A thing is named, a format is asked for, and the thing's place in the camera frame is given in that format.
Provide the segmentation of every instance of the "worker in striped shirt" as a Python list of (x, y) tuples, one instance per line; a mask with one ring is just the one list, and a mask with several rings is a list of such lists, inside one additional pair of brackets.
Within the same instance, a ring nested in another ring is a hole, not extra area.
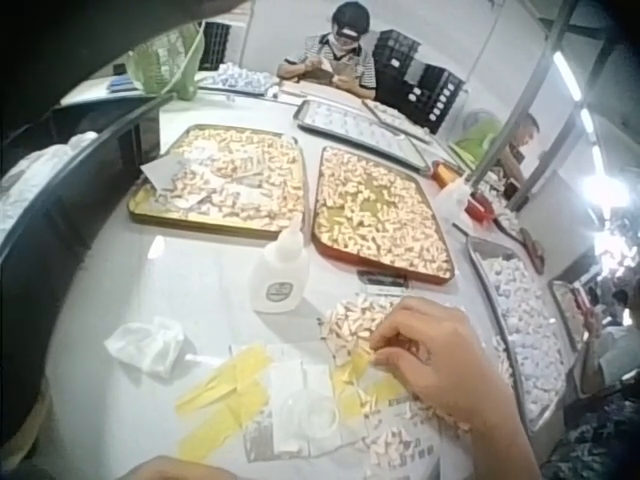
[(359, 2), (346, 2), (336, 9), (331, 20), (331, 32), (308, 37), (304, 52), (285, 58), (278, 67), (278, 77), (332, 85), (357, 97), (373, 99), (373, 56), (360, 45), (371, 25), (369, 10)]

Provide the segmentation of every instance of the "metal pole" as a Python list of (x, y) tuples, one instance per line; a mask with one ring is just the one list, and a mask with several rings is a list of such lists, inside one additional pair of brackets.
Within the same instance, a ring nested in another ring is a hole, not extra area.
[(511, 210), (517, 210), (518, 208), (520, 208), (525, 198), (527, 197), (527, 195), (529, 195), (536, 183), (540, 181), (540, 179), (554, 163), (557, 163), (560, 151), (564, 147), (569, 137), (572, 135), (573, 130), (579, 126), (580, 111), (584, 106), (588, 105), (589, 98), (591, 97), (596, 85), (598, 84), (598, 81), (602, 76), (602, 72), (607, 65), (607, 61), (611, 57), (611, 54), (615, 50), (617, 44), (618, 43), (615, 38), (608, 37), (600, 46), (600, 50), (598, 51), (598, 54), (593, 61), (593, 65), (591, 66), (591, 70), (589, 71), (589, 76), (587, 77), (587, 81), (585, 82), (582, 102), (576, 103), (574, 105), (571, 113), (567, 117), (567, 120), (564, 122), (564, 125), (560, 129), (560, 132), (558, 132), (558, 135), (556, 135), (556, 138), (553, 139), (553, 142), (549, 146), (549, 149), (540, 156), (540, 163), (538, 164), (538, 166), (531, 173), (531, 175), (529, 175), (527, 180), (524, 182), (524, 185), (521, 185), (518, 193), (516, 193), (509, 201), (509, 203), (507, 203), (507, 207)]
[(471, 182), (472, 188), (476, 188), (480, 185), (480, 182), (485, 175), (489, 170), (491, 170), (491, 168), (493, 168), (493, 165), (498, 160), (500, 153), (504, 151), (513, 137), (513, 134), (516, 132), (521, 116), (526, 114), (531, 108), (542, 84), (547, 78), (549, 69), (551, 68), (552, 56), (562, 43), (564, 31), (569, 24), (569, 20), (571, 20), (571, 16), (573, 15), (573, 11), (575, 10), (577, 3), (578, 0), (564, 0), (560, 6), (558, 17), (553, 22), (553, 26), (551, 27), (551, 31), (547, 37), (547, 42), (545, 43), (542, 55), (540, 55), (538, 63), (533, 69), (533, 73), (531, 74), (527, 85), (525, 85), (520, 98), (513, 107), (511, 115), (509, 115), (509, 118), (502, 127), (502, 130), (491, 143), (491, 146), (484, 154), (484, 157), (482, 157), (482, 161), (472, 174), (474, 177)]

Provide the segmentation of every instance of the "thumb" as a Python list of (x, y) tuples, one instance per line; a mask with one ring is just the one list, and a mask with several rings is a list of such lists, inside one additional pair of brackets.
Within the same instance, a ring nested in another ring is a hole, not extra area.
[(413, 393), (424, 394), (425, 388), (432, 384), (431, 368), (418, 360), (404, 348), (386, 347), (378, 350), (373, 364), (384, 367)]

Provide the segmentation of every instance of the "black hair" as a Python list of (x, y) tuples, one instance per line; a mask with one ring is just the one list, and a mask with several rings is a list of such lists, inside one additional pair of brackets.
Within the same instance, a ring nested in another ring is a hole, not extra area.
[(340, 5), (331, 17), (331, 21), (338, 28), (350, 28), (358, 35), (369, 33), (371, 28), (371, 15), (367, 7), (360, 2), (346, 2)]
[(533, 128), (536, 129), (536, 132), (540, 133), (540, 124), (538, 123), (538, 120), (536, 120), (536, 117), (534, 117), (532, 114), (527, 113), (527, 121), (531, 123), (531, 125), (533, 125)]
[(611, 296), (625, 308), (627, 307), (627, 305), (629, 305), (629, 294), (626, 292), (626, 290), (618, 289), (613, 292)]

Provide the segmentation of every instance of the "bottle label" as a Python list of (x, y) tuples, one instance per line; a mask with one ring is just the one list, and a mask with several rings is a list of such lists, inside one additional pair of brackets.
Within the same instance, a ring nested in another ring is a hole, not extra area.
[(274, 303), (284, 302), (293, 292), (293, 283), (276, 282), (267, 287), (267, 300)]

